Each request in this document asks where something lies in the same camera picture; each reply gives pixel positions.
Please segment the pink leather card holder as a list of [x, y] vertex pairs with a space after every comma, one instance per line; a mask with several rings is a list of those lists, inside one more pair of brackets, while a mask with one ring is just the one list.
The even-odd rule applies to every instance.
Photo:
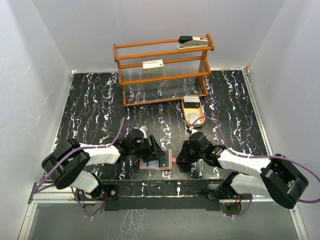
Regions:
[[149, 160], [140, 159], [139, 169], [149, 171], [170, 171], [173, 168], [173, 163], [176, 161], [172, 157], [172, 150], [164, 151], [164, 156], [154, 156]]

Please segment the tan oval plastic tray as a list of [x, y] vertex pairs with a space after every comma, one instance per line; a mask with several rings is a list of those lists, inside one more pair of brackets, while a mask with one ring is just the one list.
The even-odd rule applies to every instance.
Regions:
[[196, 121], [196, 119], [205, 115], [201, 100], [198, 96], [184, 96], [182, 98], [182, 111], [185, 124], [188, 127], [193, 123], [194, 128], [199, 128], [204, 124], [205, 118]]

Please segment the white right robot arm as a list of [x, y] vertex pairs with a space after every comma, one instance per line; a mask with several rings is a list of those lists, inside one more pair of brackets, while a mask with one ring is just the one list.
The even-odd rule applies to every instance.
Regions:
[[178, 163], [203, 160], [211, 167], [230, 170], [229, 176], [212, 193], [235, 198], [252, 194], [273, 199], [277, 204], [293, 209], [309, 185], [307, 178], [283, 156], [262, 158], [235, 152], [224, 145], [214, 145], [196, 131], [185, 140], [176, 158]]

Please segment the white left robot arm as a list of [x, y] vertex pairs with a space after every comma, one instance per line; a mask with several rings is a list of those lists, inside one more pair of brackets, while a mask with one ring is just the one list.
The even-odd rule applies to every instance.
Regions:
[[148, 170], [171, 169], [171, 153], [162, 150], [153, 135], [147, 136], [147, 128], [132, 129], [126, 137], [107, 145], [87, 145], [70, 138], [47, 156], [41, 166], [58, 190], [71, 187], [85, 192], [97, 200], [105, 195], [104, 185], [86, 166], [123, 162], [128, 156], [136, 156], [140, 168]]

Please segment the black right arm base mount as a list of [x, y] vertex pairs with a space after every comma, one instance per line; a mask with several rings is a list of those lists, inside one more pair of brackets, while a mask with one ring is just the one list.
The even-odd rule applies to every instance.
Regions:
[[205, 188], [201, 188], [198, 192], [199, 196], [204, 196], [208, 200], [224, 200], [232, 199], [236, 193], [229, 187], [224, 187], [222, 184], [208, 184]]

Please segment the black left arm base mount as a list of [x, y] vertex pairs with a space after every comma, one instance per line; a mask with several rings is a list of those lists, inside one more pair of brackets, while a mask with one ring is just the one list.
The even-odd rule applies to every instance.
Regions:
[[119, 199], [119, 186], [115, 184], [104, 184], [102, 186], [101, 200], [103, 203], [107, 201], [117, 201]]

